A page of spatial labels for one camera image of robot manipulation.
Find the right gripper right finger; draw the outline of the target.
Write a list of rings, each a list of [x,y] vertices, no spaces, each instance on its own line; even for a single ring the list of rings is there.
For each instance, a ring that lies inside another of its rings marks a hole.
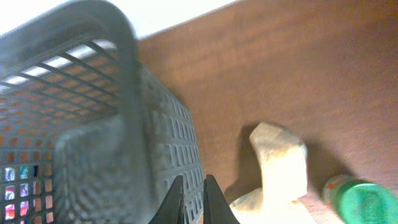
[[[211,174],[208,174],[204,181],[203,206],[204,224],[239,224]]]

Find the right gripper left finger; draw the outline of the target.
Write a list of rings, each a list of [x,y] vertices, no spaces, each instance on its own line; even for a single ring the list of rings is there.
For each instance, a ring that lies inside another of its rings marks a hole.
[[[158,211],[148,224],[184,224],[184,199],[183,176],[178,175],[174,179]]]

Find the grey plastic shopping basket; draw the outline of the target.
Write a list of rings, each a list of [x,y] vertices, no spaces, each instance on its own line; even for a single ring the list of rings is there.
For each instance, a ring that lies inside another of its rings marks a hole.
[[[192,116],[107,1],[63,4],[1,36],[1,169],[23,164],[40,166],[44,223],[148,223],[178,175],[184,223],[203,213]]]

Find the white tissue multipack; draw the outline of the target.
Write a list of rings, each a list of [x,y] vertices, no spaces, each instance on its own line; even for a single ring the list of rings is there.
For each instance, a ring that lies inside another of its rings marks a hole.
[[[44,223],[44,192],[38,164],[3,167],[1,223]]]

